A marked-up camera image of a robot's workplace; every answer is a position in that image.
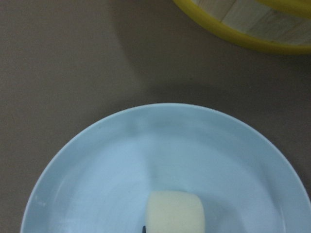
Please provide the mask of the white steamed bun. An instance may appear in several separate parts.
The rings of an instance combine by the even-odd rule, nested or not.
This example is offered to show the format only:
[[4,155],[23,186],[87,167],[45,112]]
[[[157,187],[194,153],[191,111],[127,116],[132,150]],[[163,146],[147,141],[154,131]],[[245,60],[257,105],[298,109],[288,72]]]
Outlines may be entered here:
[[204,233],[205,212],[200,198],[180,191],[151,192],[145,215],[147,233]]

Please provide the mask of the yellow bamboo steamer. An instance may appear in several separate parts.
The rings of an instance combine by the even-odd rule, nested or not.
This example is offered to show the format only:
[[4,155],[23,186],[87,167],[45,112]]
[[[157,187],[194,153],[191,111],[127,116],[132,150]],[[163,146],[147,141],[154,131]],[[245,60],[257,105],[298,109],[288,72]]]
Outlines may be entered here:
[[274,54],[310,54],[309,0],[176,0],[194,22],[230,43]]

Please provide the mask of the light blue plate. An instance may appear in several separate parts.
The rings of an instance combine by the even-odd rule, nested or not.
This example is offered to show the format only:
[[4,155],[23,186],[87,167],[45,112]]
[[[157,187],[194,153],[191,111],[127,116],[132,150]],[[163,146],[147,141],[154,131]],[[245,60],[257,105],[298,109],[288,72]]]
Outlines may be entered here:
[[188,104],[127,109],[70,140],[38,179],[23,233],[139,233],[155,190],[197,194],[208,233],[308,233],[311,202],[263,135]]

